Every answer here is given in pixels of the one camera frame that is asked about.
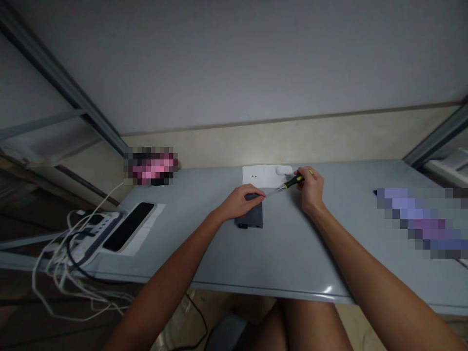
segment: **forearm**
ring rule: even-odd
[[[354,299],[388,350],[466,350],[443,320],[367,252],[325,207],[310,217]]]
[[[200,261],[222,224],[215,213],[159,268],[128,309],[105,350],[149,350],[187,291]]]

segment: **table surface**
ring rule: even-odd
[[[407,231],[377,208],[377,188],[439,188],[403,161],[312,165],[324,178],[324,202],[375,258],[436,312],[468,315],[468,270],[455,260],[429,259]],[[135,187],[121,204],[166,204],[135,256],[100,253],[87,266],[98,277],[146,282],[219,205],[242,184],[242,167],[180,170],[173,185]],[[301,193],[263,201],[263,229],[225,222],[211,242],[192,287],[336,303],[353,303],[317,230],[303,214]]]

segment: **white paper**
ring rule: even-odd
[[[257,188],[278,188],[286,182],[284,175],[277,175],[280,165],[257,165],[242,167],[242,184],[253,184]]]
[[[121,252],[116,253],[116,252],[106,250],[106,249],[102,249],[101,252],[106,253],[106,254],[119,254],[119,255],[123,255],[123,256],[135,256],[135,254],[140,249],[141,244],[143,244],[143,241],[145,241],[146,237],[148,236],[148,233],[150,232],[151,227],[154,225],[156,219],[159,217],[162,210],[164,210],[164,207],[166,207],[165,204],[157,204],[155,211],[151,214],[151,216],[141,226],[141,228],[138,230],[138,232],[135,234],[135,236],[128,243],[127,247],[125,249],[123,249]]]

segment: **black phone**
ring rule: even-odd
[[[148,202],[139,203],[109,236],[102,247],[114,252],[122,249],[127,240],[138,229],[140,224],[154,207],[154,204],[150,204]]]

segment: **person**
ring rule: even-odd
[[[298,184],[303,211],[319,229],[356,303],[387,350],[468,350],[423,300],[333,217],[322,200],[323,177],[311,167],[297,172],[305,179]],[[244,196],[251,193],[261,196],[246,201]],[[208,214],[144,286],[105,350],[149,350],[182,300],[221,224],[245,214],[264,197],[253,185],[242,185]],[[290,299],[274,305],[249,335],[245,349],[352,350],[334,304]]]

